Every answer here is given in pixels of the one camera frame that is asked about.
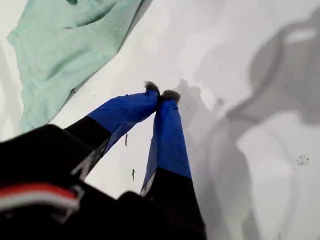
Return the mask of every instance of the white surface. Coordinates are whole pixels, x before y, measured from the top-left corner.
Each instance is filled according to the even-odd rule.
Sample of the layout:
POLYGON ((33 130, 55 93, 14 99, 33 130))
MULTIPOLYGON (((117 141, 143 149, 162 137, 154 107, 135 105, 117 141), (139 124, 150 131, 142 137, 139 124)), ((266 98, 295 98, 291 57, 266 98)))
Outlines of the white surface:
MULTIPOLYGON (((6 35, 25 2, 0 3, 1 140, 17 134, 23 108, 6 35)), ((66 127, 144 81, 175 89, 210 239, 318 240, 319 30, 319 0, 153 0, 52 122, 66 127), (308 164, 297 165, 301 155, 308 164)), ((139 192, 152 125, 153 116, 135 126, 87 182, 114 197, 139 192)))

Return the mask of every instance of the green cloth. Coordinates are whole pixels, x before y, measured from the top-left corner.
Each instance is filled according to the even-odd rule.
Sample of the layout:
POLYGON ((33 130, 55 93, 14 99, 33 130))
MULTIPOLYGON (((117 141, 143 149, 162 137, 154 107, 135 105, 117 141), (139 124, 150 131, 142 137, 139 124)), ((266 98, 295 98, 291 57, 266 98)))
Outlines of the green cloth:
POLYGON ((72 90, 115 56, 142 1, 27 1, 7 38, 22 82, 21 132, 51 121, 72 90))

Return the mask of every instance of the debris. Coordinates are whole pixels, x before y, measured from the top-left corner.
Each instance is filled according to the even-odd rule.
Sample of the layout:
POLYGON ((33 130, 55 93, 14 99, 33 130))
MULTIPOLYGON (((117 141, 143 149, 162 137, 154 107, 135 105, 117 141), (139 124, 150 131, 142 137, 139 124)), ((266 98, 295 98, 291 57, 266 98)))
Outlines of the debris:
POLYGON ((310 156, 307 154, 300 155, 295 161, 298 167, 302 167, 304 165, 308 165, 310 160, 310 156))
POLYGON ((125 141, 124 141, 125 146, 127 146, 127 141, 128 141, 128 133, 125 135, 125 141))

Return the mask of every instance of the blue fabric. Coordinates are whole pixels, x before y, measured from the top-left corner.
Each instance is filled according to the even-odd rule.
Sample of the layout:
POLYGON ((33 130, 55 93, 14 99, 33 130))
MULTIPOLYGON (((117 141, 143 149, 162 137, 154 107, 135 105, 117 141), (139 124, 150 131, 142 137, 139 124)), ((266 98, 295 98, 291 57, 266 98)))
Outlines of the blue fabric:
POLYGON ((111 133, 106 153, 123 135, 157 109, 159 94, 148 90, 144 93, 115 97, 88 114, 111 133))
POLYGON ((164 101, 156 111, 153 137, 143 187, 157 168, 191 178, 181 117, 175 101, 164 101))

